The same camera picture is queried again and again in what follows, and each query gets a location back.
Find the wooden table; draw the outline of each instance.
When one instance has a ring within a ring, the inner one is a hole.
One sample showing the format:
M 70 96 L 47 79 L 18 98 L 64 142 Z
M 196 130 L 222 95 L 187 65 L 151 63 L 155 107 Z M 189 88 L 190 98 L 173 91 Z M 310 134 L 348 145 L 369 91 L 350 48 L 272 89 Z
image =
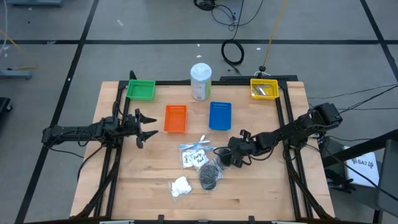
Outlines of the wooden table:
M 117 86 L 117 82 L 102 84 L 94 122 L 111 115 Z M 288 82 L 288 87 L 294 118 L 297 119 L 308 110 L 304 85 L 302 82 Z M 225 146 L 231 136 L 239 136 L 241 129 L 257 134 L 279 128 L 275 101 L 252 100 L 248 86 L 213 86 L 211 98 L 204 102 L 194 100 L 190 91 L 188 85 L 156 86 L 154 101 L 131 101 L 130 113 L 139 108 L 145 116 L 157 119 L 155 123 L 143 125 L 142 129 L 159 130 L 159 133 L 144 143 L 143 149 L 136 147 L 134 136 L 124 138 L 112 219 L 156 220 L 158 215 L 163 214 L 166 220 L 247 220 L 250 215 L 254 215 L 256 220 L 294 220 L 281 142 L 270 159 L 254 161 L 251 166 L 242 166 L 241 169 L 227 169 L 224 178 L 211 192 L 201 188 L 195 169 L 181 169 L 180 163 L 178 145 L 197 142 L 202 134 L 206 134 L 211 146 Z M 209 129 L 210 101 L 232 103 L 231 130 Z M 187 105 L 187 131 L 185 134 L 165 133 L 165 107 L 178 104 Z M 287 122 L 284 103 L 282 107 Z M 311 139 L 308 143 L 317 147 L 315 140 Z M 98 142 L 89 143 L 85 157 L 99 145 Z M 80 212 L 97 190 L 104 153 L 104 149 L 97 153 L 81 171 L 71 215 Z M 308 189 L 325 211 L 333 216 L 319 152 L 306 147 L 302 149 L 302 160 Z M 183 175 L 187 176 L 193 192 L 174 200 L 169 183 Z M 303 198 L 297 189 L 304 217 Z M 105 213 L 107 201 L 108 193 L 105 193 L 101 214 Z

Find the gray floor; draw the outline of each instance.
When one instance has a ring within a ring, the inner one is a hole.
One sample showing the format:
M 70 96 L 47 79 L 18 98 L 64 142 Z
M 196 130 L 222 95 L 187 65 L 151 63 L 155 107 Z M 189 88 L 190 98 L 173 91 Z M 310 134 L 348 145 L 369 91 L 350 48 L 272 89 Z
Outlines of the gray floor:
M 9 6 L 9 36 L 16 40 L 78 40 L 93 0 L 65 0 L 62 8 Z M 238 14 L 239 0 L 218 0 Z M 246 1 L 242 21 L 252 17 L 260 0 Z M 368 0 L 370 10 L 386 40 L 397 40 L 398 1 Z M 237 39 L 268 39 L 282 1 L 265 0 L 260 14 L 239 28 Z M 4 6 L 0 4 L 0 29 L 4 30 Z M 222 12 L 215 16 L 223 20 Z M 217 24 L 209 12 L 191 1 L 100 0 L 88 40 L 229 39 L 233 33 Z M 360 1 L 289 1 L 275 35 L 276 39 L 298 40 L 377 40 Z M 0 132 L 0 223 L 13 223 L 41 150 L 41 131 L 50 124 L 65 77 L 77 45 L 21 45 L 35 62 L 11 46 L 0 55 L 0 69 L 39 65 L 31 80 L 0 80 L 0 96 L 12 99 L 14 110 Z M 220 44 L 167 45 L 85 45 L 60 117 L 60 125 L 88 124 L 94 115 L 100 84 L 125 80 L 133 69 L 142 79 L 188 79 L 190 67 L 208 63 L 213 79 L 235 75 L 223 61 Z M 262 63 L 267 45 L 246 44 L 245 60 L 238 68 L 252 75 Z M 398 45 L 389 45 L 398 58 Z M 226 47 L 227 55 L 236 55 Z M 308 97 L 330 96 L 397 80 L 380 45 L 273 45 L 267 63 L 273 75 L 298 75 L 305 82 Z M 379 93 L 374 90 L 329 100 L 346 108 Z M 397 107 L 395 89 L 370 101 L 363 108 Z M 311 100 L 311 104 L 324 102 Z M 343 124 L 331 135 L 372 138 L 398 126 L 396 111 L 349 111 Z M 58 149 L 84 153 L 76 144 Z M 377 159 L 381 160 L 382 152 Z M 76 189 L 76 173 L 81 159 L 49 152 L 26 221 L 67 218 Z M 373 211 L 346 195 L 331 191 L 336 216 L 343 220 L 371 222 Z M 384 223 L 397 223 L 385 215 Z

